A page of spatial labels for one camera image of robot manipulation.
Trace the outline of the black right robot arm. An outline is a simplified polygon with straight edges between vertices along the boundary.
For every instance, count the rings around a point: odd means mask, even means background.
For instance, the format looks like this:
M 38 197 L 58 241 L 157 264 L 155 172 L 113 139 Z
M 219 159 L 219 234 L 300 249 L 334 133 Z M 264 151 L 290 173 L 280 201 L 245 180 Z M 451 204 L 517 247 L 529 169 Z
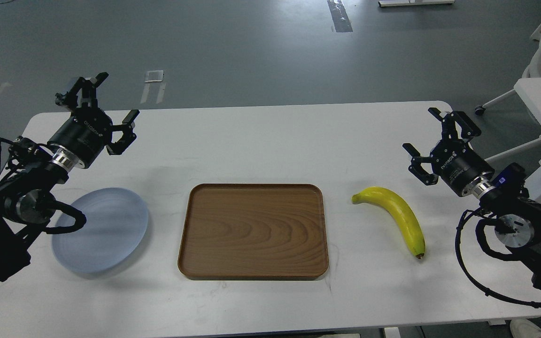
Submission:
M 478 218 L 475 237 L 481 250 L 500 261 L 519 261 L 532 272 L 532 286 L 541 290 L 541 203 L 530 199 L 525 188 L 525 170 L 511 163 L 500 174 L 471 147 L 481 134 L 479 127 L 462 111 L 443 113 L 429 108 L 441 123 L 441 139 L 422 156 L 410 143 L 403 148 L 410 154 L 409 171 L 425 185 L 442 179 L 459 197 L 473 195 L 479 207 L 466 210 L 456 227 L 455 254 L 459 266 L 472 284 L 487 297 L 511 304 L 541 308 L 541 302 L 507 297 L 484 286 L 469 273 L 460 250 L 464 225 Z

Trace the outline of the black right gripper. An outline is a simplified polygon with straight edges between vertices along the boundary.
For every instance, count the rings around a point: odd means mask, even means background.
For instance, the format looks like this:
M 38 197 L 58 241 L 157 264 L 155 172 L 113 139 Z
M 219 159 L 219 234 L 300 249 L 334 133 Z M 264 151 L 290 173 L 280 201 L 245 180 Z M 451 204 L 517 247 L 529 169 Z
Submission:
M 430 157 L 421 156 L 412 144 L 403 144 L 411 156 L 408 170 L 427 186 L 437 184 L 440 177 L 459 197 L 469 195 L 468 185 L 472 181 L 481 176 L 491 179 L 495 172 L 469 145 L 474 137 L 481 135 L 481 129 L 463 111 L 442 112 L 437 108 L 428 111 L 441 123 L 441 139 Z M 431 163 L 433 173 L 423 169 L 423 163 Z

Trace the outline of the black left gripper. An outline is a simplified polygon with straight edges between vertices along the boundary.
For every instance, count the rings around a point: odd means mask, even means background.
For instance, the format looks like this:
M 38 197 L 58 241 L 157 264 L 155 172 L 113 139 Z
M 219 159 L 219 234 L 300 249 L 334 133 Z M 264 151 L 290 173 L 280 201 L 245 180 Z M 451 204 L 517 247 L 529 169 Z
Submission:
M 103 71 L 94 77 L 76 77 L 70 80 L 65 92 L 57 93 L 54 102 L 72 114 L 54 133 L 47 145 L 64 148 L 78 158 L 78 166 L 87 169 L 106 146 L 109 155 L 121 155 L 137 139 L 135 119 L 140 110 L 130 110 L 119 125 L 99 109 L 97 88 L 109 77 Z M 118 141 L 112 142 L 112 133 L 121 132 Z

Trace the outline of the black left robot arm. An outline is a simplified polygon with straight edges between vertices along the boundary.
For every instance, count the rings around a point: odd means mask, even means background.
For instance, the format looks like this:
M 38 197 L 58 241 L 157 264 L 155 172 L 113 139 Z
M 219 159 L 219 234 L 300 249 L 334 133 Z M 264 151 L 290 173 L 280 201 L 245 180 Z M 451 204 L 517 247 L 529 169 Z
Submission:
M 99 107 L 97 90 L 108 76 L 77 77 L 56 94 L 56 105 L 70 116 L 47 143 L 0 137 L 0 282 L 30 264 L 29 248 L 39 235 L 72 233 L 86 224 L 84 213 L 58 201 L 52 188 L 67 182 L 72 169 L 90 167 L 103 150 L 120 155 L 137 139 L 137 109 L 114 124 Z

